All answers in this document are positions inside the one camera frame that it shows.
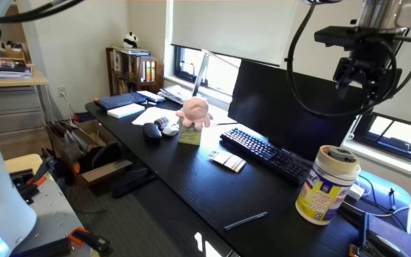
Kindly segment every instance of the computer mouse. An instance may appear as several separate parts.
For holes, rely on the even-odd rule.
[[[173,137],[178,134],[178,127],[170,126],[163,130],[163,135]]]
[[[155,123],[145,123],[142,131],[147,142],[159,143],[161,141],[161,131]]]

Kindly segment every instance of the white mouse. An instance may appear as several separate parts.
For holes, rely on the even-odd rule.
[[[167,127],[163,130],[163,135],[173,137],[178,134],[178,128],[174,126]]]

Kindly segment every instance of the pink octopus plush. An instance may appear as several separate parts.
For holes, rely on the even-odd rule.
[[[213,119],[209,113],[209,103],[203,97],[193,96],[185,101],[183,108],[176,112],[176,115],[183,118],[182,125],[190,127],[194,124],[196,130],[202,130],[202,127],[209,127],[210,120]]]

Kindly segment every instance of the window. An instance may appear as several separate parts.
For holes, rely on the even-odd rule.
[[[174,49],[174,75],[193,82],[199,73],[204,52],[176,46]],[[234,57],[218,55],[228,62],[240,67],[241,60]],[[227,95],[232,95],[238,70],[216,58],[210,57],[209,64],[202,77],[201,86],[212,88]]]
[[[354,140],[411,160],[411,122],[373,113],[363,115]]]

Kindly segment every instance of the pen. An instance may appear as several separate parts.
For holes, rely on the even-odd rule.
[[[225,230],[226,230],[226,231],[229,231],[229,230],[235,228],[236,226],[240,226],[240,225],[245,224],[245,223],[248,223],[248,222],[250,222],[250,221],[254,221],[254,220],[258,219],[258,218],[263,218],[263,217],[265,217],[266,215],[267,215],[267,211],[266,211],[266,212],[263,212],[263,213],[260,213],[260,214],[258,214],[258,215],[255,215],[255,216],[253,216],[253,217],[246,218],[246,219],[244,219],[244,220],[238,221],[238,222],[236,222],[236,223],[232,223],[231,225],[225,226]]]

